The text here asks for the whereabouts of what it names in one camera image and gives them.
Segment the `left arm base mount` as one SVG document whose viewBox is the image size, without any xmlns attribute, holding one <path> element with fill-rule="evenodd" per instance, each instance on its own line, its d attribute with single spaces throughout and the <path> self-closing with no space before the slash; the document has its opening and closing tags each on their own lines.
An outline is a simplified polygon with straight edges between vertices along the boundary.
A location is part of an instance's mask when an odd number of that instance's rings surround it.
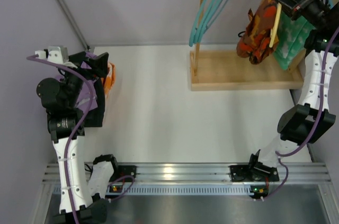
<svg viewBox="0 0 339 224">
<path fill-rule="evenodd" d="M 118 168 L 114 168 L 113 175 L 110 177 L 110 182 L 117 180 L 123 176 L 136 177 L 137 166 L 136 165 L 119 165 Z"/>
</svg>

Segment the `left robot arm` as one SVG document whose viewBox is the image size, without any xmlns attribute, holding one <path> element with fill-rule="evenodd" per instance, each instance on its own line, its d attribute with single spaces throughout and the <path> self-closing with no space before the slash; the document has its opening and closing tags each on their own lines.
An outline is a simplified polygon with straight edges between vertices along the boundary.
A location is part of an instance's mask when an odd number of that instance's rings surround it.
<svg viewBox="0 0 339 224">
<path fill-rule="evenodd" d="M 32 61 L 54 66 L 60 77 L 43 79 L 37 95 L 47 113 L 47 127 L 57 155 L 61 198 L 54 223 L 105 223 L 105 194 L 119 166 L 112 154 L 100 155 L 86 175 L 85 129 L 99 128 L 105 112 L 105 85 L 113 69 L 109 54 L 83 51 L 56 61 L 52 50 L 37 51 Z"/>
</svg>

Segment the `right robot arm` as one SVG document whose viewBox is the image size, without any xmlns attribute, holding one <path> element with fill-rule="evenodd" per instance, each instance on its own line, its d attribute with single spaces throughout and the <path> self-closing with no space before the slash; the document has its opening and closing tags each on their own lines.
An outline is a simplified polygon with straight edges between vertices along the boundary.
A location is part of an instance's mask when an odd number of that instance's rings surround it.
<svg viewBox="0 0 339 224">
<path fill-rule="evenodd" d="M 252 181 L 278 181 L 279 161 L 316 142 L 334 123 L 328 105 L 329 84 L 338 60 L 338 5 L 328 0 L 276 0 L 293 21 L 303 16 L 314 29 L 304 47 L 305 77 L 298 103 L 279 120 L 278 137 L 252 154 L 245 176 Z"/>
</svg>

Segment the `purple trousers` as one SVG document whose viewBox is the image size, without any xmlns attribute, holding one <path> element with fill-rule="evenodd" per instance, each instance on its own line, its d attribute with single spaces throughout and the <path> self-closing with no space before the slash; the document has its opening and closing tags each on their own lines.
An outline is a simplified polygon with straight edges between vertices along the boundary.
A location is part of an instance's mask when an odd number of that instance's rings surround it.
<svg viewBox="0 0 339 224">
<path fill-rule="evenodd" d="M 75 65 L 80 64 L 81 69 L 91 69 L 90 65 L 88 65 L 86 61 L 89 60 L 90 58 L 96 58 L 95 54 L 90 53 L 90 52 L 85 52 L 84 58 L 80 58 L 79 61 L 76 59 L 76 55 L 79 55 L 79 53 L 69 56 L 69 61 L 71 61 Z M 90 107 L 90 111 L 91 111 L 97 108 L 97 100 L 96 100 L 97 93 L 94 87 L 94 84 L 97 83 L 97 79 L 88 79 L 87 81 L 90 84 L 90 86 L 93 87 L 93 94 L 92 94 L 93 100 L 92 100 L 92 104 Z M 77 98 L 75 107 L 85 112 L 85 109 L 88 106 L 89 101 L 90 101 L 90 88 L 85 83 L 83 83 L 83 86 Z"/>
</svg>

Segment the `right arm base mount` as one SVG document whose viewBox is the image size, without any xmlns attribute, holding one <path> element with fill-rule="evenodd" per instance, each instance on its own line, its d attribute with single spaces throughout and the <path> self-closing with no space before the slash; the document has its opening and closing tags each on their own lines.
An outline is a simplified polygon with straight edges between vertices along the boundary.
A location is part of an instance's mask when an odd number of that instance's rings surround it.
<svg viewBox="0 0 339 224">
<path fill-rule="evenodd" d="M 265 165 L 231 165 L 230 177 L 232 182 L 278 182 L 278 170 Z"/>
</svg>

